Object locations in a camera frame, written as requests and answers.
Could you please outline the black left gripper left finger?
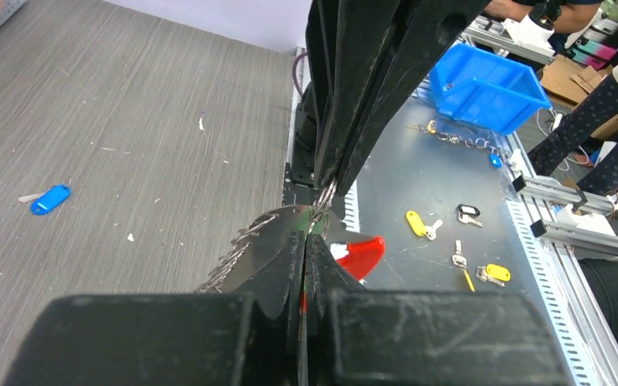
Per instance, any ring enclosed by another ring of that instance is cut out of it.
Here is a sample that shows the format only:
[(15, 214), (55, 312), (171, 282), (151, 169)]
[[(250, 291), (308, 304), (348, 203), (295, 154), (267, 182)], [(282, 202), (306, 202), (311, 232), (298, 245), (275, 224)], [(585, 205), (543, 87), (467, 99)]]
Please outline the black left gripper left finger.
[(292, 385), (252, 294), (76, 295), (35, 320), (8, 385)]

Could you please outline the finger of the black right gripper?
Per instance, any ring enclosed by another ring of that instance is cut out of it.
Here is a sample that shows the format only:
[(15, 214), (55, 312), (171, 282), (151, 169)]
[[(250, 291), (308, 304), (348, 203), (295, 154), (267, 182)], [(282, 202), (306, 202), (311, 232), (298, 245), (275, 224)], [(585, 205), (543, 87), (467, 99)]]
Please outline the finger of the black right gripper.
[(315, 187), (347, 189), (381, 136), (386, 120), (375, 116), (375, 101), (415, 12), (414, 1), (312, 2), (305, 37)]
[[(375, 116), (386, 120), (385, 127), (460, 33), (488, 5), (486, 1), (414, 2), (416, 12), (389, 66), (384, 94), (375, 101)], [(345, 190), (336, 187), (336, 194), (345, 195), (352, 183)]]

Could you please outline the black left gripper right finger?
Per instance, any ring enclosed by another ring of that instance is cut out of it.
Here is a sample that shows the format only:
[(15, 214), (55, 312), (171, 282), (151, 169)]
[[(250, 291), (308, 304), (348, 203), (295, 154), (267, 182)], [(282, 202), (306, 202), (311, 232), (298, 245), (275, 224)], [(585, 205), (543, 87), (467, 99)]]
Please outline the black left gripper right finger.
[(305, 249), (309, 385), (565, 385), (537, 308), (516, 294), (366, 289), (319, 236)]

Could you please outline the red key tag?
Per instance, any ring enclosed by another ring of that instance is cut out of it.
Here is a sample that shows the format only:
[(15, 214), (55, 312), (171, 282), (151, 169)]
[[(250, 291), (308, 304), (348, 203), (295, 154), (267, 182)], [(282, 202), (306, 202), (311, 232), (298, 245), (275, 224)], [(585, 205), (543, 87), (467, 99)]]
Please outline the red key tag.
[(381, 236), (370, 237), (365, 241), (348, 242), (347, 254), (337, 259), (337, 263), (356, 280), (364, 280), (380, 263), (385, 255), (386, 244)]

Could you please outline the green key tag key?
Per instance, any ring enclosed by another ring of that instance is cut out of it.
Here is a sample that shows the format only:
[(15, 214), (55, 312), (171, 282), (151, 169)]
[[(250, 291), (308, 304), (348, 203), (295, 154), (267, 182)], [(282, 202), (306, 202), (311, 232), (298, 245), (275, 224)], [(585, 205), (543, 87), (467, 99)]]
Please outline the green key tag key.
[(295, 229), (305, 234), (311, 232), (311, 226), (314, 223), (315, 209), (313, 207), (305, 206), (297, 208), (294, 211), (295, 215)]

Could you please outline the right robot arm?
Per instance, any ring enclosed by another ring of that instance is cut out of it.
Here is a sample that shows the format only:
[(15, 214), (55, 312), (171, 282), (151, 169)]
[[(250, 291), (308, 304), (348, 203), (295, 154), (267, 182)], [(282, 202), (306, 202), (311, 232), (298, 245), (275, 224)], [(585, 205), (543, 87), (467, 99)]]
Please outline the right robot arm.
[(314, 1), (310, 82), (296, 109), (292, 178), (344, 195), (392, 117), (484, 1)]

